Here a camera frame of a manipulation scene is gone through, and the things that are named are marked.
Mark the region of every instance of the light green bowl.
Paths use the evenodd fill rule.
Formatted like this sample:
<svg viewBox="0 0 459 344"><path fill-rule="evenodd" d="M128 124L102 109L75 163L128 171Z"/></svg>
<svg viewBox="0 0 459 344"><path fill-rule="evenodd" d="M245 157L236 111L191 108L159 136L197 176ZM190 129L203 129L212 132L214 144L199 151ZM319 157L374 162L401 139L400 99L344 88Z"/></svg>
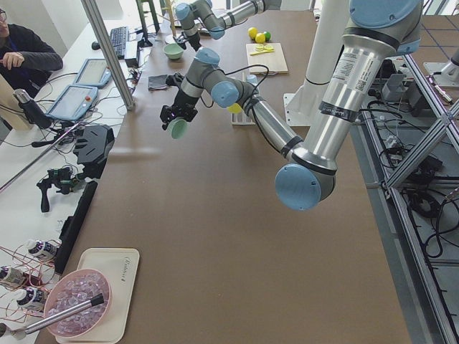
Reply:
<svg viewBox="0 0 459 344"><path fill-rule="evenodd" d="M177 43L170 43L164 46L163 52L169 59L179 59L184 50Z"/></svg>

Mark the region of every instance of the person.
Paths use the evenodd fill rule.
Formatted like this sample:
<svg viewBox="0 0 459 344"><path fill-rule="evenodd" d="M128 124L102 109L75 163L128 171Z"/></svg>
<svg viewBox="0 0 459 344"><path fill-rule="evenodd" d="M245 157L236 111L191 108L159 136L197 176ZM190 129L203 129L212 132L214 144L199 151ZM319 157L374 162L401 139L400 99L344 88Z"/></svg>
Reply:
<svg viewBox="0 0 459 344"><path fill-rule="evenodd" d="M0 9L0 74L14 90L22 88L37 95L51 75L62 69L62 58L32 30L6 23Z"/></svg>

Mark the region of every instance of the cutting board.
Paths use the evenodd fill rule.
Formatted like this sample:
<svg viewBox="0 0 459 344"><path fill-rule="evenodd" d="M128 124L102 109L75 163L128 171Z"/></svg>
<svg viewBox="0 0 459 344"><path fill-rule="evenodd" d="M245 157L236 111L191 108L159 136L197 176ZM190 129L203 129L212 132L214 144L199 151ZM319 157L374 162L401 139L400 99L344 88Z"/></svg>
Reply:
<svg viewBox="0 0 459 344"><path fill-rule="evenodd" d="M284 52L280 43L269 43L274 47L274 52L266 52L264 54L258 54L250 56L251 52L256 52L256 44L246 44L245 49L247 50L247 61L249 65L266 65L270 69L270 72L277 73L288 73L287 62L284 58ZM266 69L263 67L251 67L251 74L263 74L266 73Z"/></svg>

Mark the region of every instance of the metal tongs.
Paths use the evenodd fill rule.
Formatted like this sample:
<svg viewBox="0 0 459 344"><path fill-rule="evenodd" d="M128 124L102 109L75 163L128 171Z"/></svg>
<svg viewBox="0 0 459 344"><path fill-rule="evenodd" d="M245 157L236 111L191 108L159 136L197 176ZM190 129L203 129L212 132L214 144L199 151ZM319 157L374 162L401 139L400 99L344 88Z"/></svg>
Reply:
<svg viewBox="0 0 459 344"><path fill-rule="evenodd" d="M84 301L80 303L79 305L73 306L71 308L68 308L62 311L61 313L57 313L50 317L46 317L43 320L35 322L24 328L18 328L17 330L12 330L5 323L0 322L0 338L4 337L5 335L11 335L17 340L21 340L26 335L29 335L30 333L37 332L38 330L41 330L42 328L45 328L54 323L57 323L58 321L64 320L66 317L70 317L74 314L82 312L83 310L86 310L88 308L91 308L97 305L101 305L103 303L104 303L103 295L99 294L99 295L94 296L91 300Z"/></svg>

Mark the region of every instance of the keyboard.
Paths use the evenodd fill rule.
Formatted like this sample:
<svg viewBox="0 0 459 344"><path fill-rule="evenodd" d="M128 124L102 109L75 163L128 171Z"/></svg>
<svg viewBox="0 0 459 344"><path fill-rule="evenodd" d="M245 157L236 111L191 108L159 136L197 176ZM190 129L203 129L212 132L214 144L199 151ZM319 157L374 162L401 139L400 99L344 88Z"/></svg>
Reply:
<svg viewBox="0 0 459 344"><path fill-rule="evenodd" d="M126 42L129 40L128 27L116 27L110 31L110 41L118 59L124 59Z"/></svg>

